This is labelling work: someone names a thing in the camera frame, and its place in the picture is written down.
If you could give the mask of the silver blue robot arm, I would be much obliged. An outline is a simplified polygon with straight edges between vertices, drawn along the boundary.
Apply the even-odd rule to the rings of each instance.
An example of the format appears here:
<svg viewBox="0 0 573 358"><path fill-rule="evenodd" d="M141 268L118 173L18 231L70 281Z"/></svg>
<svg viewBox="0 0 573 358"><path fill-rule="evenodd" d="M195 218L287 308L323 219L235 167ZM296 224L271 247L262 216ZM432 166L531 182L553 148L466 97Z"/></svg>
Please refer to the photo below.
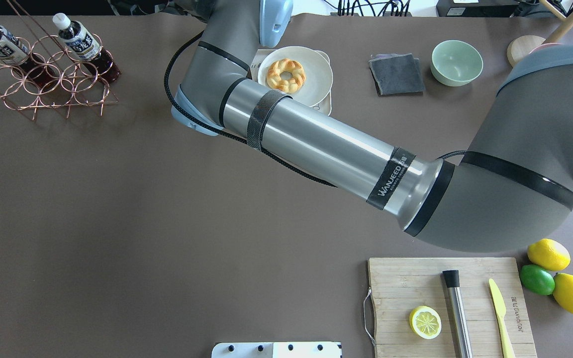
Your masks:
<svg viewBox="0 0 573 358"><path fill-rule="evenodd" d="M290 0L179 0L205 22L174 103L178 120L226 128L393 214L405 233L463 252L537 242L573 210L573 44L541 48L509 73L459 165L424 161L247 78L274 47Z"/></svg>

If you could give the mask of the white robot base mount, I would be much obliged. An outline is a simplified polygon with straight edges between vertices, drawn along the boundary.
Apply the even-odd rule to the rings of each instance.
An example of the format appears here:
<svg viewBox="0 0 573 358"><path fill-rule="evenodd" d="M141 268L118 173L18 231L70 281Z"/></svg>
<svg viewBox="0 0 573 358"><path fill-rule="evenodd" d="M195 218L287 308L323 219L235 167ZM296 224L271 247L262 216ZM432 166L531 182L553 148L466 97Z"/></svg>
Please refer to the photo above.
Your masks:
<svg viewBox="0 0 573 358"><path fill-rule="evenodd" d="M236 342L214 345L212 358L342 358L340 342Z"/></svg>

